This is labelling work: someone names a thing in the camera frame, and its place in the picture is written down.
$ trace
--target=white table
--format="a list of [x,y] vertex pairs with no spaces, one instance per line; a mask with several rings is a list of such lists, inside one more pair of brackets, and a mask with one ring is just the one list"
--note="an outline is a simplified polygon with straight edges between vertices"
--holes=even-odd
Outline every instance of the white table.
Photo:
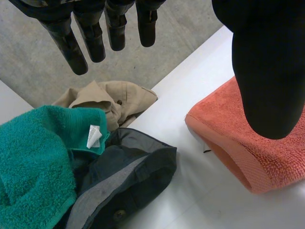
[[[233,75],[232,34],[222,27],[153,90],[159,100],[130,127],[178,147],[169,187],[122,229],[304,229],[305,182],[253,195],[187,129],[198,101]],[[32,107],[0,81],[0,123]]]
[[31,109],[32,106],[0,80],[0,125]]

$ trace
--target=concrete floor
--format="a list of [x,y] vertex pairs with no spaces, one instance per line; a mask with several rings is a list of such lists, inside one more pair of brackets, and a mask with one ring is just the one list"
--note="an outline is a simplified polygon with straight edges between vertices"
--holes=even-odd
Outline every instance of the concrete floor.
[[156,43],[144,48],[133,6],[126,14],[126,47],[114,52],[102,15],[106,59],[101,63],[90,61],[73,19],[89,66],[88,73],[77,76],[37,20],[0,0],[0,79],[34,107],[51,104],[68,87],[83,87],[92,80],[125,80],[152,88],[221,27],[211,0],[167,0],[158,16]]

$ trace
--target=white tag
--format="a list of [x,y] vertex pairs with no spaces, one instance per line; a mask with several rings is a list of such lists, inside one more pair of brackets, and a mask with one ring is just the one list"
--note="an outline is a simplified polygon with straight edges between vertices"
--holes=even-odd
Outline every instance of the white tag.
[[100,133],[100,127],[98,125],[90,125],[87,148],[91,147],[99,148],[100,147],[100,138],[102,134]]

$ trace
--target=khaki garment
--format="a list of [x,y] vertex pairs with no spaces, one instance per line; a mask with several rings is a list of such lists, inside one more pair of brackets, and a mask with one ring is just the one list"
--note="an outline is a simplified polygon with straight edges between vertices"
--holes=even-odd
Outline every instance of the khaki garment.
[[135,114],[145,111],[157,95],[131,82],[91,82],[84,88],[69,88],[53,105],[62,107],[95,107],[106,113],[107,129],[127,127]]

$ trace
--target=orange towel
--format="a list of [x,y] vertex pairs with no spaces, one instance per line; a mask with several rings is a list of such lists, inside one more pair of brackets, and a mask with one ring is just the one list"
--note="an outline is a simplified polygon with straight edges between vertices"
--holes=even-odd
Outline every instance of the orange towel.
[[185,121],[253,193],[305,178],[305,110],[288,137],[259,136],[247,123],[234,77],[197,103]]

